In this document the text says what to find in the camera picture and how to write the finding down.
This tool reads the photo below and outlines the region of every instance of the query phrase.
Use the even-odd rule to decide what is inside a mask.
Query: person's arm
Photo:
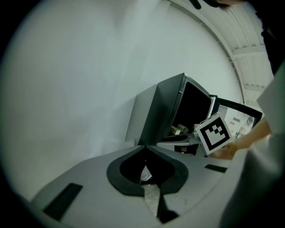
[[[231,160],[238,150],[249,148],[254,142],[264,138],[270,133],[270,127],[266,119],[263,118],[254,126],[254,128],[252,128],[248,134],[238,138],[233,142],[230,142],[223,148],[212,153],[210,157]]]

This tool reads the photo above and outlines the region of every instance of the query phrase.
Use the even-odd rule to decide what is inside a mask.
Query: white backdrop
[[[124,144],[134,96],[185,72],[239,102],[223,50],[166,0],[48,0],[1,65],[2,162],[30,200],[76,163]]]

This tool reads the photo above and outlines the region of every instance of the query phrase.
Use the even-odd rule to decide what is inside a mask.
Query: ceiling beam
[[[244,56],[255,56],[255,55],[266,54],[266,49],[264,45],[260,45],[260,46],[234,49],[232,53],[235,58],[240,58]]]
[[[245,90],[244,90],[244,83],[243,83],[243,78],[242,78],[242,74],[241,74],[241,70],[239,68],[239,65],[237,64],[237,62],[235,61],[235,56],[232,53],[232,50],[230,49],[229,45],[227,44],[227,42],[225,41],[225,39],[223,38],[223,36],[221,35],[221,33],[215,28],[215,26],[210,22],[210,20],[208,20],[205,16],[203,16],[199,10],[196,10],[191,4],[186,3],[182,0],[169,0],[170,2],[186,9],[188,12],[190,12],[192,18],[195,19],[195,17],[197,19],[199,19],[204,25],[205,28],[208,29],[208,31],[210,33],[212,33],[212,35],[215,37],[216,40],[218,40],[219,43],[221,43],[221,45],[224,48],[224,51],[226,53],[226,55],[229,56],[229,58],[231,59],[231,64],[233,66],[233,69],[236,73],[237,76],[237,80],[240,84],[240,88],[241,88],[241,93],[242,93],[242,98],[243,101],[242,102],[246,102],[245,99]]]
[[[263,91],[265,90],[265,87],[254,86],[254,85],[245,85],[244,89],[263,93]]]

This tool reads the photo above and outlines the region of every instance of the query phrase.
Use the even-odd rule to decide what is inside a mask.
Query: white ceiling
[[[212,8],[200,0],[201,10],[196,10],[189,0],[171,0],[205,23],[221,41],[240,80],[244,103],[259,108],[257,98],[273,79],[267,58],[262,23],[253,7],[246,3],[223,11]]]

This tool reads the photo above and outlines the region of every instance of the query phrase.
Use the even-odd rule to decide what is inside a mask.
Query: black slot
[[[60,221],[75,197],[82,189],[82,185],[70,183],[44,210],[44,213]]]
[[[198,146],[199,144],[189,145],[189,146],[174,146],[174,151],[179,153],[183,152],[185,154],[196,155]]]
[[[163,138],[161,141],[162,142],[176,142],[176,141],[186,140],[187,138],[188,138],[188,136],[186,134],[172,135],[172,136]]]
[[[210,169],[210,170],[214,170],[214,171],[217,171],[220,173],[225,173],[227,171],[227,168],[225,168],[225,167],[215,166],[215,165],[210,165],[210,164],[206,165],[205,168]]]

